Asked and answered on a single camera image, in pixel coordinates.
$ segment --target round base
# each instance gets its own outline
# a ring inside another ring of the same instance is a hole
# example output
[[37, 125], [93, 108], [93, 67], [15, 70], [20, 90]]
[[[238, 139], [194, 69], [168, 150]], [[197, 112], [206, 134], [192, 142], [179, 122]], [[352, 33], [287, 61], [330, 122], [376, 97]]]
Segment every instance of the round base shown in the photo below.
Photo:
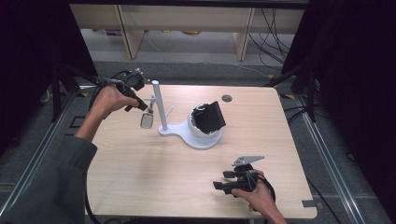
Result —
[[205, 150], [212, 148], [215, 144], [219, 142], [222, 137], [222, 129], [218, 130], [219, 134], [213, 137], [200, 138], [195, 136], [189, 128], [187, 120], [179, 124], [167, 124], [168, 130], [164, 130], [163, 126], [160, 125], [158, 132], [162, 136], [179, 136], [183, 141], [192, 148]]

